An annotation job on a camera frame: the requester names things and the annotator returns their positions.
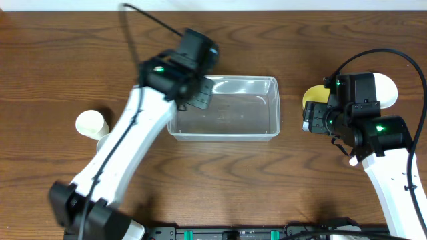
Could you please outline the grey plastic cup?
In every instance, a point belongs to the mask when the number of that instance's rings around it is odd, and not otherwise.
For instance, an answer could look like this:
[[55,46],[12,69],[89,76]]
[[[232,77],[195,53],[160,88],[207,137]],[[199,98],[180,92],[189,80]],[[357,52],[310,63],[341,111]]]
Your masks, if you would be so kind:
[[110,134],[106,134],[97,142],[97,146],[96,146],[97,152],[99,152],[101,150],[101,148],[103,147],[103,145],[105,144],[105,142],[107,141],[109,136],[110,136]]

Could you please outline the white plastic cup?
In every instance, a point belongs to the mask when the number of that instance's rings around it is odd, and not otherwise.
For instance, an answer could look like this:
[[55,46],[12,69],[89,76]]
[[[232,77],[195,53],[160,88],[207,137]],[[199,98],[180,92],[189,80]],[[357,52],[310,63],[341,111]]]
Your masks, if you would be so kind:
[[109,134],[110,129],[103,115],[96,110],[82,112],[75,121],[78,133],[94,140]]

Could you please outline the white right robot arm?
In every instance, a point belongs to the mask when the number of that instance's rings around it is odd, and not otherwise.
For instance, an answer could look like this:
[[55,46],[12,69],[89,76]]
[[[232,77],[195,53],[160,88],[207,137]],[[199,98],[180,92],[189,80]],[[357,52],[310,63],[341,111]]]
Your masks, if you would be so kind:
[[381,116],[379,101],[304,103],[303,130],[352,148],[379,198],[391,236],[426,238],[426,194],[418,177],[415,140],[403,118]]

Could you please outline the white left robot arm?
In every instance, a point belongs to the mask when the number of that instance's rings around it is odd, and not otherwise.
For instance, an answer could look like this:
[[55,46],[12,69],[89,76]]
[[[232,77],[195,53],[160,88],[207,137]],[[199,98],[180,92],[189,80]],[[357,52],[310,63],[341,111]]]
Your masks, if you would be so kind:
[[133,87],[103,147],[70,184],[55,182],[55,218],[78,239],[142,239],[145,227],[118,211],[128,185],[162,129],[179,108],[207,109],[214,83],[206,77],[218,50],[166,50],[139,64]]

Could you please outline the clear plastic container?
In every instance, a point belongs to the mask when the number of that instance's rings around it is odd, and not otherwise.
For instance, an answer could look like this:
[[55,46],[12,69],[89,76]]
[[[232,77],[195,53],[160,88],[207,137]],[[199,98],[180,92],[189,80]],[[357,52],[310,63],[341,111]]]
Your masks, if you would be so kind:
[[178,141],[269,141],[280,133],[278,82],[268,76],[209,76],[211,103],[189,106],[167,125]]

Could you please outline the yellow cup right side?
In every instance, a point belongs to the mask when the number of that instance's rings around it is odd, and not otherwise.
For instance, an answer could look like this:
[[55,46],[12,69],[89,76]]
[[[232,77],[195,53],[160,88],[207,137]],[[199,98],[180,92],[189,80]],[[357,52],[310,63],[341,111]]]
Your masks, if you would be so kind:
[[330,95],[330,90],[323,85],[315,85],[310,87],[303,95],[302,109],[305,108],[307,101],[318,103],[327,103]]

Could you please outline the white cup right side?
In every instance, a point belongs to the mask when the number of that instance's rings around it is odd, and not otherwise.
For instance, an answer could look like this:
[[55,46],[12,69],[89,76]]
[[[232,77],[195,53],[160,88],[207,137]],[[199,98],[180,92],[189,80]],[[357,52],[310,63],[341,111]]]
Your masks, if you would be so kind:
[[376,88],[376,100],[380,102],[380,108],[386,109],[398,99],[398,88],[396,84],[388,76],[381,73],[373,73],[375,88]]

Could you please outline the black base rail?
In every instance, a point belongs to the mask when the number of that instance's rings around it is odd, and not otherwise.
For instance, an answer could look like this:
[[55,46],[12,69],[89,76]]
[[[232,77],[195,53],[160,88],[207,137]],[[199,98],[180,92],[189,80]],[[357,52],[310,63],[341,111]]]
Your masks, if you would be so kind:
[[284,226],[180,227],[176,224],[162,223],[158,226],[149,226],[143,238],[146,240],[275,240],[298,233],[322,230],[347,230],[382,235],[390,234],[386,225],[360,225],[348,217],[340,217],[321,223],[290,221]]

